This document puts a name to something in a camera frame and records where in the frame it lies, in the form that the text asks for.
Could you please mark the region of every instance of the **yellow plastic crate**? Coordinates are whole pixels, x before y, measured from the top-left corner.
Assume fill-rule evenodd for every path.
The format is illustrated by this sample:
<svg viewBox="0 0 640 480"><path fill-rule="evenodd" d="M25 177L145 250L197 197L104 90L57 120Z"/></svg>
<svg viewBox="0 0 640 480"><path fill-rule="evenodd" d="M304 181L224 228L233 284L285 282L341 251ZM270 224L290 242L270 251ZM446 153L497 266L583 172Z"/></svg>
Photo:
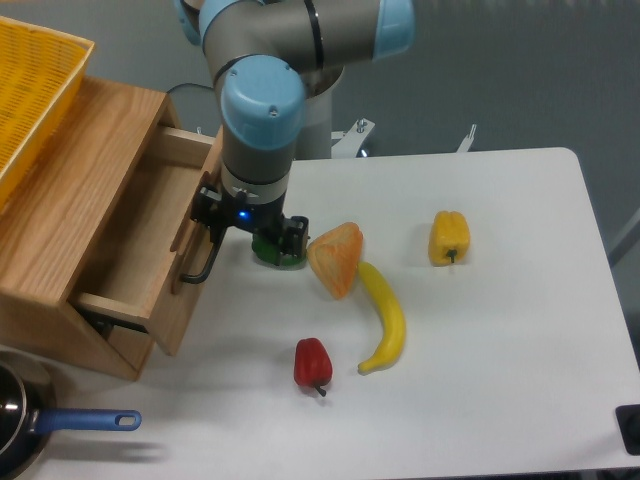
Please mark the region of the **yellow plastic crate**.
<svg viewBox="0 0 640 480"><path fill-rule="evenodd" d="M0 17L0 213L75 97L94 43Z"/></svg>

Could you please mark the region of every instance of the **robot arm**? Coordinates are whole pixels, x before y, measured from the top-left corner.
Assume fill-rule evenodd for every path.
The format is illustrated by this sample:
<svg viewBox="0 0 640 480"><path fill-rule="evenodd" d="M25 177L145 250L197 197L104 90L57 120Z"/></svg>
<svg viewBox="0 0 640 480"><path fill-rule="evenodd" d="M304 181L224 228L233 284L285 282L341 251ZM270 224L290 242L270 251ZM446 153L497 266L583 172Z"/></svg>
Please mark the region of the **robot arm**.
<svg viewBox="0 0 640 480"><path fill-rule="evenodd" d="M301 261L308 220L282 213L304 124L300 75L406 50L415 33L412 0L175 3L187 37L202 45L222 117L222 185L202 185L192 210L216 245L210 259L234 226L254 235L254 250L257 242L272 251L272 263Z"/></svg>

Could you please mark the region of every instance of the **drawer handle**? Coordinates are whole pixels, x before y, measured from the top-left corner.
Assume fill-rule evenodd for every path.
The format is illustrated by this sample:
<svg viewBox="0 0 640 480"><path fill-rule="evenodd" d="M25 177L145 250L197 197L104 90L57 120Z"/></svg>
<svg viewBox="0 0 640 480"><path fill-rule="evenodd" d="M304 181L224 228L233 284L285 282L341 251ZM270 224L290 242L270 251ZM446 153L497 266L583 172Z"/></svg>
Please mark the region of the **drawer handle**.
<svg viewBox="0 0 640 480"><path fill-rule="evenodd" d="M224 240L224 235L227 233L227 228L222 228L217 230L216 232L211 231L211 252L209 252L209 256L207 257L207 261L204 264L204 267L200 273L197 275L189 275L187 273L183 273L180 275L180 280L184 283L190 284L198 284L204 282L211 273L211 269L213 268L213 264L216 261L216 257L218 256L218 252L220 251L220 246L222 245L222 241Z"/></svg>

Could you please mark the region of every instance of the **pepper stem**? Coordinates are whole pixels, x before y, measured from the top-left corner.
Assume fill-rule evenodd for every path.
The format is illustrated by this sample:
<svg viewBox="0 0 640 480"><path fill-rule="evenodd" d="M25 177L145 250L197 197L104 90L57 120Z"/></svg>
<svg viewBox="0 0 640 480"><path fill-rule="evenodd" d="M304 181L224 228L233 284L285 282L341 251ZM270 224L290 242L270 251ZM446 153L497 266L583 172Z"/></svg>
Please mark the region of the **pepper stem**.
<svg viewBox="0 0 640 480"><path fill-rule="evenodd" d="M322 397L327 396L327 391L317 383L313 386L313 388L315 388Z"/></svg>
<svg viewBox="0 0 640 480"><path fill-rule="evenodd" d="M449 250L447 252L447 257L449 257L451 259L451 263L456 263L456 255L458 254L458 251L455 248L452 248L451 250Z"/></svg>

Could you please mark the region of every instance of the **black cable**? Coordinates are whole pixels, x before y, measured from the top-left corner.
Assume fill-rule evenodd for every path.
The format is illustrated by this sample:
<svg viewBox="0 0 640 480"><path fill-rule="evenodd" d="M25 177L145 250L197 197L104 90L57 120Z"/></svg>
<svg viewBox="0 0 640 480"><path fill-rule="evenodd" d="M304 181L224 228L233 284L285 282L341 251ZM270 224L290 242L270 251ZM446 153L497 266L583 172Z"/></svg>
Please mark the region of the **black cable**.
<svg viewBox="0 0 640 480"><path fill-rule="evenodd" d="M232 58L231 60L229 60L227 63L225 63L220 70L218 70L218 73L216 73L213 76L213 89L215 90L216 86L218 85L218 80L220 80L220 77L225 74L227 72L227 70L229 70L231 67L233 67L236 63L238 63L240 60L244 60L247 57L250 57L251 55L240 55L239 57L236 58Z"/></svg>
<svg viewBox="0 0 640 480"><path fill-rule="evenodd" d="M180 88L184 88L184 87L202 88L204 90L214 91L214 88L209 87L208 85L200 85L199 83L185 82L185 83L179 83L178 85L174 85L169 90L167 90L167 93L171 95L176 90L179 90Z"/></svg>
<svg viewBox="0 0 640 480"><path fill-rule="evenodd" d="M324 68L324 47L322 45L322 32L320 32L318 11L312 0L304 0L304 4L309 13L309 22L311 22L311 33L313 33L313 43L316 49L316 68L322 70Z"/></svg>

